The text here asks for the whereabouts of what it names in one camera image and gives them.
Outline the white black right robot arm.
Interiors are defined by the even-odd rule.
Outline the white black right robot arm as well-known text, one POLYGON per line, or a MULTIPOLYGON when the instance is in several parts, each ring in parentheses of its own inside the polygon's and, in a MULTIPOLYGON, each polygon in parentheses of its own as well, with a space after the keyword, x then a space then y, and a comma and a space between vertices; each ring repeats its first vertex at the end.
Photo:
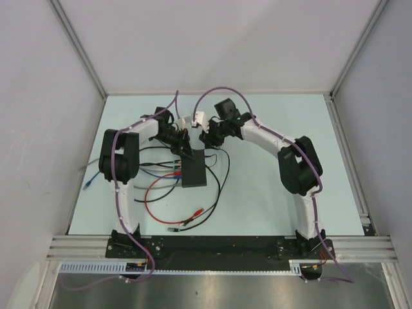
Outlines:
POLYGON ((240 113, 235 103, 227 98, 215 106, 219 121, 195 109, 192 127, 200 126, 200 140, 209 148, 223 145, 228 136, 253 143, 275 156, 281 183, 293 194, 297 213, 297 251, 304 258, 312 258, 325 242, 325 231, 319 223, 317 193, 323 185, 323 168, 312 141, 307 136, 292 140, 260 123, 248 111, 240 113))

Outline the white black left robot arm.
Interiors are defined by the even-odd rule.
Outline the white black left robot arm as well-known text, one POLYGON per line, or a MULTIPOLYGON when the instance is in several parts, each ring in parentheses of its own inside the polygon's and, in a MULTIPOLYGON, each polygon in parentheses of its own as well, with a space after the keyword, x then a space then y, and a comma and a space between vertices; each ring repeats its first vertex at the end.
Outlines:
POLYGON ((128 128, 107 129, 104 132, 98 168, 115 195, 117 232, 133 234, 139 227, 139 220, 132 209, 131 183, 140 168, 141 144, 156 139, 167 144, 171 153, 182 160, 195 159, 188 130, 183 126, 175 127, 173 121, 173 114, 168 109, 158 107, 154 115, 144 115, 128 128))

